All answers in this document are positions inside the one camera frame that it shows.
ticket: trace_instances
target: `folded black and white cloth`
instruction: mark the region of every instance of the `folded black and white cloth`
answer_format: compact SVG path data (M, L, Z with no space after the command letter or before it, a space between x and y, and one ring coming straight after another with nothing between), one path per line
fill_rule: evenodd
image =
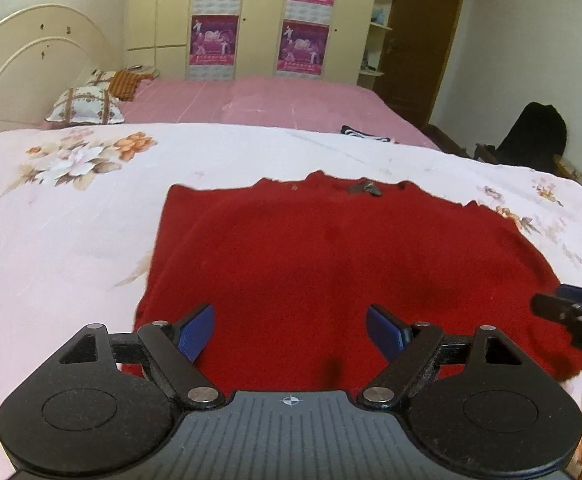
M342 126L340 130L342 135L350 135L352 137L359 137L360 139L371 139L371 140L379 140L380 142L394 142L393 139L389 139L389 137L377 137L374 135L369 135L364 132L360 132L359 130L354 130L350 126Z

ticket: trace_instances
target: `white patterned pillow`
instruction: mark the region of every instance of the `white patterned pillow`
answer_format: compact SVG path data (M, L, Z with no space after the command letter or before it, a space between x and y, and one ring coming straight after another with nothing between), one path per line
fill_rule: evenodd
M63 124L120 124L118 99L97 86L69 88L53 105L47 121Z
M103 72L102 70L94 70L91 74L91 77L87 81L87 86L97 86L98 88L102 88L103 90L109 89L109 84L113 79L113 76L116 75L115 70L109 70L108 72Z

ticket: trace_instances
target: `curved headboard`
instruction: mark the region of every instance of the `curved headboard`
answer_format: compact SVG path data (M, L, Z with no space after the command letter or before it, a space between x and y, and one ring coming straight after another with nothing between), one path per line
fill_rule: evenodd
M57 98L95 69L117 70L115 52L92 20L44 4L0 22L0 132L37 128Z

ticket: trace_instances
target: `white floral bed sheet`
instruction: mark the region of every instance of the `white floral bed sheet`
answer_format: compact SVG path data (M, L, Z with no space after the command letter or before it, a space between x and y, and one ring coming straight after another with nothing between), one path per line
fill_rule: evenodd
M410 180L511 218L563 283L582 286L582 188L526 168L332 134L117 124L0 134L0 403L79 328L132 328L169 186L263 177ZM582 409L582 373L564 385ZM582 479L582 442L569 471ZM12 468L0 446L0 480Z

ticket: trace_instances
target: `shelf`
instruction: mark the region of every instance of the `shelf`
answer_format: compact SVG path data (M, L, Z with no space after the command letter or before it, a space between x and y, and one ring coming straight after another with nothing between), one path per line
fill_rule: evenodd
M361 75L370 75L371 77L379 77L384 75L384 72L380 72L379 70L360 70Z
M393 30L391 27L387 27L386 25L383 25L382 23L370 22L370 25L371 25L371 27L383 28L384 30Z

